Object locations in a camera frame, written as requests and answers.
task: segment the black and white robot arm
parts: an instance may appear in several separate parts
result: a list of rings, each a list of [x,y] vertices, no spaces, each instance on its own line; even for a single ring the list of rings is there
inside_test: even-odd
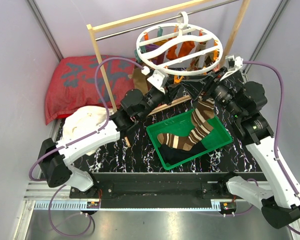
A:
[[[261,115],[261,108],[267,103],[265,90],[259,83],[249,81],[235,91],[226,86],[224,79],[242,67],[242,58],[227,57],[228,69],[223,67],[217,72],[202,76],[191,76],[181,85],[193,100],[198,98],[214,98],[232,116],[236,137],[247,147],[258,162],[271,190],[264,190],[254,183],[247,182],[235,173],[220,179],[217,189],[220,195],[239,196],[262,211],[265,219],[274,227],[282,228],[300,218],[300,184],[292,174],[284,158],[279,159],[290,176],[295,191],[281,170],[273,151],[274,133],[266,119]],[[179,90],[167,83],[168,75],[155,70],[148,81],[153,85],[146,95],[139,90],[128,91],[121,101],[121,108],[110,116],[105,128],[100,131],[101,123],[96,125],[96,133],[69,145],[46,157],[40,168],[51,188],[66,184],[82,192],[95,194],[96,183],[90,173],[72,166],[82,155],[110,142],[125,137],[144,120],[147,115],[161,103],[170,103]],[[67,143],[54,143],[51,138],[42,143],[39,157],[45,153],[66,146]]]

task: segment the white wall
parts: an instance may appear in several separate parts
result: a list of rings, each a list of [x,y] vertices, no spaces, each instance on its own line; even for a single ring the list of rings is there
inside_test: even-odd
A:
[[[86,24],[97,26],[108,22],[146,13],[186,2],[185,0],[36,0],[37,4],[56,40],[62,54],[69,56],[93,55],[94,50]],[[211,6],[225,0],[213,0],[205,4],[187,8],[190,12]],[[246,16],[232,47],[234,54],[249,59],[265,30],[280,0],[251,0]],[[210,9],[189,16],[189,22],[202,26],[215,33],[226,46],[231,29],[242,1]],[[140,26],[175,16],[177,12],[132,23],[100,33],[106,34]],[[133,57],[137,36],[142,30],[136,30],[99,42],[102,54]]]
[[[285,100],[279,148],[300,182],[300,0],[289,2],[256,60],[275,66],[282,74]],[[280,101],[276,75],[253,66],[248,77],[263,84],[268,104],[262,113],[275,130]]]
[[[12,238],[42,140],[44,99],[57,58],[25,0],[0,0],[0,240]]]

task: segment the wooden frame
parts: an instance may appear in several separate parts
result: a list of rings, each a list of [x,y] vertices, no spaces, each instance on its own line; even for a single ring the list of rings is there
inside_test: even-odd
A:
[[[208,2],[211,2],[211,1],[212,0],[191,0],[191,1],[187,1],[187,2],[184,2],[184,3],[177,4],[177,5],[168,6],[168,7],[165,7],[165,8],[158,9],[158,10],[154,10],[154,11],[146,12],[146,13],[143,13],[143,14],[127,17],[127,18],[124,18],[124,19],[121,19],[121,20],[109,22],[109,23],[102,24],[102,25],[99,25],[99,26],[92,27],[91,24],[88,24],[86,27],[89,31],[91,42],[92,42],[94,52],[95,52],[95,56],[96,56],[96,59],[97,59],[98,63],[100,64],[102,62],[102,58],[101,58],[101,54],[100,54],[100,51],[99,51],[98,43],[96,41],[96,33],[100,33],[102,31],[113,29],[113,28],[116,28],[116,27],[119,27],[119,26],[130,24],[130,23],[138,22],[138,21],[141,21],[141,20],[144,20],[144,19],[149,19],[149,18],[160,16],[160,15],[163,15],[163,14],[183,10],[183,9],[193,7],[193,6],[197,6],[197,5],[200,5],[200,4],[205,4],[205,3],[208,3]],[[240,10],[239,10],[238,15],[236,17],[235,23],[234,23],[233,28],[232,28],[232,32],[229,36],[229,39],[227,41],[226,47],[225,47],[224,52],[223,52],[223,56],[221,58],[221,62],[220,62],[221,66],[225,62],[225,56],[227,56],[229,54],[230,50],[231,50],[231,47],[232,47],[232,45],[235,41],[237,32],[238,32],[239,27],[242,23],[242,20],[245,16],[245,13],[247,11],[249,3],[250,3],[250,0],[242,0]],[[109,94],[109,97],[110,97],[110,101],[111,101],[113,110],[116,112],[117,107],[116,107],[116,104],[115,104],[114,96],[111,92],[111,88],[110,88],[110,85],[109,85],[106,70],[105,70],[104,66],[102,66],[100,69],[101,69],[101,73],[102,73],[102,76],[103,76],[103,79],[104,79],[106,90],[107,90],[107,92]],[[183,102],[185,102],[189,99],[190,99],[190,97],[186,96],[186,97],[182,97],[180,99],[174,100],[172,102],[172,104],[170,104],[170,105],[166,105],[166,104],[161,105],[161,106],[155,108],[150,113],[150,115],[154,114],[154,113],[157,113],[159,111],[162,111],[164,109],[167,109],[169,107],[175,106],[176,104],[183,103]],[[128,139],[125,138],[125,140],[127,141],[127,144],[130,147],[130,143],[129,143]]]

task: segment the green plastic tray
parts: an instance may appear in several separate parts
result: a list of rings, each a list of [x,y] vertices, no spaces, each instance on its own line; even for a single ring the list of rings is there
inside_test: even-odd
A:
[[[210,132],[209,135],[207,135],[204,139],[201,140],[202,144],[207,149],[206,151],[203,151],[195,156],[189,157],[174,165],[170,165],[169,163],[164,162],[158,150],[161,144],[157,139],[157,135],[161,133],[169,133],[181,137],[188,136],[190,131],[195,128],[191,123],[191,113],[193,111],[194,110],[187,111],[172,118],[150,125],[146,128],[146,131],[154,145],[154,148],[165,170],[173,169],[177,166],[180,166],[181,164],[191,161],[192,159],[198,158],[203,154],[207,154],[213,150],[230,144],[233,141],[233,138],[230,136],[228,131],[222,125],[220,120],[215,116],[214,118],[208,120],[208,123],[213,126],[213,130]]]

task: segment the red pillow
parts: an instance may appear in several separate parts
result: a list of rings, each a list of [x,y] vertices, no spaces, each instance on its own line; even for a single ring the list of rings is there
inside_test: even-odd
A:
[[[112,56],[103,55],[102,59],[110,57]],[[98,65],[96,56],[74,56],[61,60],[54,70],[45,96],[45,124],[56,118],[67,117],[87,105],[103,107],[94,79]],[[127,61],[112,60],[105,63],[104,68],[115,105],[119,107],[126,92],[134,88],[134,81],[131,79],[134,65]],[[112,104],[101,70],[97,82],[107,106],[111,108]]]

